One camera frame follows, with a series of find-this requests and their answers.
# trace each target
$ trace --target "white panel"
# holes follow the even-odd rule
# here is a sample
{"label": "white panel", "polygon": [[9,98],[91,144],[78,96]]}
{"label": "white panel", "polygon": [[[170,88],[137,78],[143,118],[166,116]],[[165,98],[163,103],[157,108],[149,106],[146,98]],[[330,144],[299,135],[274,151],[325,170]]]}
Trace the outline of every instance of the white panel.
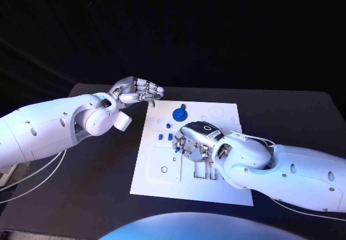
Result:
{"label": "white panel", "polygon": [[[178,172],[167,174],[173,166],[167,167],[166,173],[162,173],[162,167],[166,167],[162,163],[173,164],[170,159],[176,154],[169,134],[175,135],[183,125],[206,121],[221,129],[225,135],[231,130],[242,132],[237,104],[162,100],[154,103],[156,107],[147,108],[130,193],[254,206],[251,190],[235,189],[227,183],[221,173],[214,169],[211,159],[198,166],[198,169],[205,169],[206,178],[195,177],[195,163],[179,153],[180,181],[175,180]],[[178,122],[173,119],[173,111],[180,108],[182,104],[186,105],[188,119]]]}

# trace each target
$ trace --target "table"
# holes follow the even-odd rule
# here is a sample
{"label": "table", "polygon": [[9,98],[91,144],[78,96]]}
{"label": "table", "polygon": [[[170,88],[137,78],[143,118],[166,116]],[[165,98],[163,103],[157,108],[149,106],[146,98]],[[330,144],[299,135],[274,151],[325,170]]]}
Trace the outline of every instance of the table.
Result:
{"label": "table", "polygon": [[[110,88],[110,85],[78,84],[69,96],[107,92]],[[346,123],[325,92],[165,89],[165,100],[237,103],[244,133],[346,158]],[[203,212],[254,220],[309,239],[346,236],[346,222],[301,215],[257,191],[252,191],[254,207],[131,195],[146,112],[147,103],[134,104],[124,110],[133,118],[126,132],[113,128],[66,151],[61,167],[46,183],[7,204],[0,216],[2,230],[94,240],[149,216]],[[49,159],[33,161],[26,174]],[[15,196],[41,183],[56,164],[19,184]],[[320,215],[346,219],[346,213],[322,212]]]}

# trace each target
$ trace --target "white mounting plate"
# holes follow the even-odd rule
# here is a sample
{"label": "white mounting plate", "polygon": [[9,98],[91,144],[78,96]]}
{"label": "white mounting plate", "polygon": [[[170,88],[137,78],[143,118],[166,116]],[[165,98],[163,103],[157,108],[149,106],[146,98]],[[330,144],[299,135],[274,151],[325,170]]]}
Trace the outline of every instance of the white mounting plate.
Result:
{"label": "white mounting plate", "polygon": [[[154,103],[156,107],[149,106],[146,113],[130,193],[254,206],[251,190],[235,189],[227,183],[214,165],[209,164],[212,160],[193,163],[175,153],[169,141],[169,134],[175,135],[183,125],[196,121],[214,124],[224,134],[229,134],[231,130],[241,133],[237,104],[162,100],[156,100]],[[178,122],[173,119],[173,111],[182,104],[186,105],[188,119]],[[166,173],[162,172],[162,167],[166,167]]]}

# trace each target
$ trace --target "small blue piece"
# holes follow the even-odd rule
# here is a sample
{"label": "small blue piece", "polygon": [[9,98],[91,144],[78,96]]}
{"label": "small blue piece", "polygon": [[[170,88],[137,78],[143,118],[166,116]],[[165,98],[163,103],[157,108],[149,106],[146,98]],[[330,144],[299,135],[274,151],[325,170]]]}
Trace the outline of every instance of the small blue piece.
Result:
{"label": "small blue piece", "polygon": [[182,122],[188,118],[186,105],[182,104],[180,108],[173,111],[173,119]]}

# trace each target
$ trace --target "robotic hand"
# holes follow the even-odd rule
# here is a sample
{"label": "robotic hand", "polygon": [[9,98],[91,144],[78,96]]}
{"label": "robotic hand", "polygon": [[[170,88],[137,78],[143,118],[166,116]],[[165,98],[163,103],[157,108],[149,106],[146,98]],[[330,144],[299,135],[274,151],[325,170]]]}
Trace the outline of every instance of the robotic hand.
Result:
{"label": "robotic hand", "polygon": [[[211,156],[225,181],[254,189],[306,209],[346,213],[346,159],[320,151],[277,145],[264,138],[231,131],[224,135],[208,122],[190,122],[172,141],[176,152],[193,162]],[[195,150],[185,149],[193,144]]]}
{"label": "robotic hand", "polygon": [[131,118],[120,111],[147,101],[154,108],[165,89],[137,77],[121,79],[108,93],[84,94],[19,108],[0,118],[0,168],[46,158]]}

